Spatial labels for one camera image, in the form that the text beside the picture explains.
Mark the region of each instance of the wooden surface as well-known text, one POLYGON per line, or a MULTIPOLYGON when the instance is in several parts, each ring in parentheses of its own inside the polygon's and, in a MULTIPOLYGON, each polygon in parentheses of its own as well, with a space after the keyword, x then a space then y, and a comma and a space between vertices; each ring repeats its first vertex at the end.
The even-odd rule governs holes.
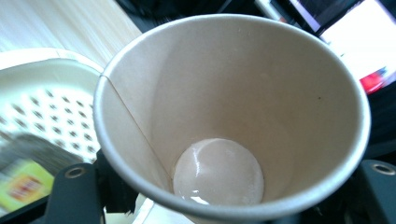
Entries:
POLYGON ((114 0, 0 0, 0 51, 68 49, 105 67, 139 35, 114 0))

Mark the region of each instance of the white paper cup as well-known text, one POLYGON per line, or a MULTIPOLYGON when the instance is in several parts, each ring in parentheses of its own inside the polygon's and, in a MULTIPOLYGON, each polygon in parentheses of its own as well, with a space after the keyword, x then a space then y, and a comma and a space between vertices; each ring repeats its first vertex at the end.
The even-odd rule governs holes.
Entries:
MULTIPOLYGON (((325 44, 241 15, 192 17, 141 35, 110 62, 94 98, 98 139, 120 176, 156 203, 216 220, 273 219, 325 199, 360 162, 370 127, 360 84, 325 44), (256 159, 258 204, 174 194, 178 159, 210 138, 232 140, 256 159)), ((240 176, 231 178, 243 186, 240 176)))

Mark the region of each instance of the yellow label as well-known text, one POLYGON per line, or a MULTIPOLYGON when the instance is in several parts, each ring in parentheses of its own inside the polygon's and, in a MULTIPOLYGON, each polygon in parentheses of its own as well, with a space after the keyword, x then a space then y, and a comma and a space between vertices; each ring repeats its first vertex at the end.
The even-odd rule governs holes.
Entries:
POLYGON ((8 212, 50 194, 53 176, 34 161, 18 161, 0 180, 0 205, 8 212))

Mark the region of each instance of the red object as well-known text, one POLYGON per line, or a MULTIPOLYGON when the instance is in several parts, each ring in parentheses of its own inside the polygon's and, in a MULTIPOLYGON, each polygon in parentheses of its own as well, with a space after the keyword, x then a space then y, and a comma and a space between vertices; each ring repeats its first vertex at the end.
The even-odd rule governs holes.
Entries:
POLYGON ((384 85, 384 80, 378 71, 361 78, 360 82, 367 94, 380 90, 384 85))

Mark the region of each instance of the yellow package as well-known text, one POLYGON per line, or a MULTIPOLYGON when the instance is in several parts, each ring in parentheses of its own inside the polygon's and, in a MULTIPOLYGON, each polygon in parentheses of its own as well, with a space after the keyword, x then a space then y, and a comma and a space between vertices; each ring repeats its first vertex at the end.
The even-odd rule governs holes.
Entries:
POLYGON ((49 195, 53 179, 34 161, 13 163, 0 179, 0 206, 12 212, 49 195))

